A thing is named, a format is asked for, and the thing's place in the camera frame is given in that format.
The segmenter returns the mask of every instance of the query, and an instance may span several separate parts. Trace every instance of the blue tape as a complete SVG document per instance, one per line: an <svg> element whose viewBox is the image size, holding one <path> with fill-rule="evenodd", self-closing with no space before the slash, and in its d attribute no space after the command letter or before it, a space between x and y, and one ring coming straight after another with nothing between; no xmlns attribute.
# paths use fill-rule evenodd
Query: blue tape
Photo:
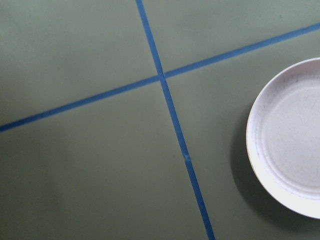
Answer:
<svg viewBox="0 0 320 240"><path fill-rule="evenodd" d="M275 36L275 37L248 45L248 46L238 48L236 50L232 50L232 51L229 51L229 52L217 55L217 56L213 56L213 57L210 57L210 58L207 58L207 59L195 62L195 63L191 63L186 66L176 68L174 70L165 72L164 76L166 78L171 78L171 77L179 75L179 74L183 74L183 73L186 73L186 72L189 72L189 71L192 71L192 70L195 70L195 69L198 69L198 68L210 65L210 64L214 64L214 63L226 60L226 59L230 59L230 58L242 55L242 54L246 54L248 52L251 52L251 51L254 51L254 50L257 50L260 48L264 48L269 45L277 44L282 41L289 40L289 39L292 39L292 38L295 38L295 37L298 37L298 36L301 36L301 35L304 35L307 33L317 31L317 30L320 30L320 23L317 23L317 24L314 24L314 25L311 25L311 26L308 26L305 28L301 28L298 30L294 30L294 31L291 31L291 32L288 32L288 33L285 33L285 34L282 34L279 36Z"/></svg>
<svg viewBox="0 0 320 240"><path fill-rule="evenodd" d="M197 204L198 204L201 216L202 216L202 220L204 223L204 227L205 227L207 236L208 236L209 240L215 240L214 232L213 232L213 229L212 229L212 226L210 223L210 219L209 219L208 212L207 212L207 209L205 206L205 202L204 202L204 199L203 199L201 191L200 191L200 187L198 184L198 180L197 180L194 168L191 163L191 159L189 157L186 141L185 141L185 138L184 138L184 135L183 135L180 123L179 123L178 115L177 115L177 112L176 112L176 109L174 106L174 102L172 100L172 96L170 94L167 80L166 80L164 73L163 73L160 57L159 57L159 54L157 51L154 37L151 32L151 28L150 28L150 25L148 22L147 14L146 14L145 8L143 6L142 0L136 0L136 5L137 5L138 11L140 13L140 17L141 17L141 21L142 21L143 28L145 31L145 35L146 35L147 41L149 43L150 51L151 51L153 61L154 61L154 64L155 64L155 67L156 67L156 70L158 73L158 77L160 79L161 87L162 87L165 101L166 101L166 104L167 104L167 107L169 109L169 113L170 113L170 116L172 119L175 134L177 136L177 139L178 139L178 142L179 142L179 145L181 148L181 152L185 158L185 165L186 165L186 168L187 168L187 171L189 174L189 178L190 178L190 181L192 184L193 192L195 194L195 198L196 198L196 201L197 201Z"/></svg>
<svg viewBox="0 0 320 240"><path fill-rule="evenodd" d="M9 129L13 129L13 128L16 128L16 127L19 127L19 126L22 126L22 125L25 125L28 123L32 123L34 121L44 119L44 118L47 118L47 117L71 110L71 109L75 109L80 106L87 105L87 104L90 104L90 103L93 103L93 102L96 102L96 101L99 101L102 99L106 99L111 96L121 94L126 91L133 90L133 89L154 83L156 81L159 81L158 76L152 76L152 77L149 77L149 78L146 78L146 79L122 86L122 87L118 87L118 88L110 90L110 91L106 91L106 92L103 92L103 93L100 93L100 94L97 94L94 96L90 96L90 97L87 97L87 98L79 100L79 101L75 101L75 102L72 102L72 103L69 103L69 104L66 104L66 105L39 113L39 114L36 114L33 116L29 116L29 117L2 125L2 126L0 126L0 132L4 132Z"/></svg>

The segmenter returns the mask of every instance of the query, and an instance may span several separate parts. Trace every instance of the gray floor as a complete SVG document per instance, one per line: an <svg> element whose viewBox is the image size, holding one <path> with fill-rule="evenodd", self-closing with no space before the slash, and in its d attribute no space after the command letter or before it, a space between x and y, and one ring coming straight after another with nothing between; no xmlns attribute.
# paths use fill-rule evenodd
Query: gray floor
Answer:
<svg viewBox="0 0 320 240"><path fill-rule="evenodd" d="M164 72L320 22L318 1L143 4ZM0 239L208 239L159 81L4 127L156 76L136 2L0 5ZM245 143L255 97L319 39L166 79L216 239L320 238L263 189Z"/></svg>

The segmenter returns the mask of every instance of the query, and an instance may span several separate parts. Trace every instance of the white bowl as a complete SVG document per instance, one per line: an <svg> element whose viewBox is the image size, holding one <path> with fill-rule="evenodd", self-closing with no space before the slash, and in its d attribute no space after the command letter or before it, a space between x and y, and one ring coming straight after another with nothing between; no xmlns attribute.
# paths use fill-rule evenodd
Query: white bowl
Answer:
<svg viewBox="0 0 320 240"><path fill-rule="evenodd" d="M276 75L256 98L246 147L263 187L287 208L320 219L320 58Z"/></svg>

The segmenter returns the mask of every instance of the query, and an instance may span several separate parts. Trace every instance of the diagonal blue line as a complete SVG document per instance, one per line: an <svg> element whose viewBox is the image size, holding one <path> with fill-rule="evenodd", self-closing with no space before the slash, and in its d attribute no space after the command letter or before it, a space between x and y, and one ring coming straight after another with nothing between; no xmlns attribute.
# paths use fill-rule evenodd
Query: diagonal blue line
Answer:
<svg viewBox="0 0 320 240"><path fill-rule="evenodd" d="M266 39L266 40L248 45L248 46L244 46L244 47L241 47L241 48L238 48L238 49L235 49L235 50L232 50L232 51L229 51L229 52L217 55L217 56L213 56L213 57L210 57L210 58L207 58L207 59L195 62L195 63L191 63L186 66L182 66L182 67L170 70L168 72L165 72L164 76L166 78L171 78L171 77L179 75L179 74L183 74L183 73L186 73L186 72L189 72L189 71L192 71L192 70L195 70L195 69L198 69L198 68L210 65L210 64L214 64L214 63L226 60L226 59L230 59L230 58L242 55L242 54L246 54L248 52L251 52L251 51L254 51L254 50L257 50L260 48L264 48L269 45L277 44L282 41L289 40L289 39L292 39L292 38L295 38L295 37L298 37L298 36L301 36L304 34L308 34L308 33L317 31L317 30L320 30L320 23L310 25L305 28L300 28L298 30L294 30L294 31L291 31L291 32L288 32L288 33L285 33L285 34L282 34L279 36L275 36L275 37L272 37L272 38L269 38L269 39Z"/></svg>
<svg viewBox="0 0 320 240"><path fill-rule="evenodd" d="M170 116L172 119L172 123L174 126L174 130L175 130L180 148L181 148L181 152L185 158L185 165L186 165L186 168L187 168L187 171L189 174L189 178L190 178L190 181L192 184L193 192L194 192L194 195L195 195L195 198L196 198L196 201L197 201L197 204L198 204L201 216L202 216L202 220L204 223L204 227L205 227L207 236L208 236L209 240L215 240L214 232L213 232L213 229L212 229L212 226L210 223L210 219L208 216L206 205L205 205L204 199L201 194L201 190L199 187L199 183L198 183L198 180L196 177L194 167L193 167L191 159L189 157L186 141L185 141L185 138L184 138L184 135L183 135L180 123L179 123L178 115L177 115L177 112L176 112L176 109L174 106L174 102L172 100L172 96L170 94L167 80L166 80L164 73L163 73L163 70L162 70L160 57L159 57L159 54L158 54L158 51L156 48L154 37L151 32L151 28L150 28L150 25L148 22L147 14L146 14L145 8L143 6L142 0L136 0L136 5L137 5L138 11L140 13L140 17L141 17L141 21L142 21L143 28L145 31L145 35L146 35L147 41L149 43L150 51L151 51L153 61L154 61L154 64L155 64L155 67L156 67L156 70L158 73L158 77L160 79L160 83L161 83L161 87L162 87L163 94L165 97L165 101L166 101L167 107L169 109L169 113L170 113Z"/></svg>
<svg viewBox="0 0 320 240"><path fill-rule="evenodd" d="M87 105L87 104L90 104L90 103L93 103L93 102L96 102L96 101L99 101L99 100L102 100L102 99L105 99L105 98L109 98L111 96L114 96L114 95L117 95L117 94L121 94L121 93L124 93L126 91L133 90L133 89L136 89L136 88L139 88L139 87L154 83L154 82L156 82L158 80L159 80L158 76L152 76L152 77L149 77L149 78L146 78L146 79L143 79L143 80L140 80L140 81L137 81L137 82L122 86L122 87L118 87L118 88L115 88L113 90L106 91L106 92L103 92L103 93L100 93L100 94L97 94L97 95L94 95L94 96L90 96L90 97L87 97L85 99L81 99L79 101L75 101L75 102L72 102L72 103L69 103L69 104L66 104L66 105L63 105L63 106L60 106L60 107L57 107L57 108L54 108L54 109L39 113L39 114L36 114L36 115L28 116L26 118L23 118L23 119L20 119L20 120L17 120L17 121L14 121L14 122L11 122L11 123L8 123L8 124L0 126L0 132L4 132L4 131L7 131L9 129L13 129L13 128L19 127L21 125L32 123L34 121L37 121L37 120L40 120L40 119L44 119L44 118L47 118L47 117L50 117L50 116L53 116L53 115L56 115L56 114L71 110L71 109L74 109L74 108L78 108L78 107L81 107L83 105Z"/></svg>

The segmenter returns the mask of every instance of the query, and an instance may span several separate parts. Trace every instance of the round plate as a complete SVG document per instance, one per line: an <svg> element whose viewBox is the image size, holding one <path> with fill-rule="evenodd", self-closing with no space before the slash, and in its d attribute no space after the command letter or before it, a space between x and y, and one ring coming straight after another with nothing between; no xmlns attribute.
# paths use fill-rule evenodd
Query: round plate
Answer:
<svg viewBox="0 0 320 240"><path fill-rule="evenodd" d="M277 201L320 219L320 58L288 67L263 88L246 146L255 175Z"/></svg>

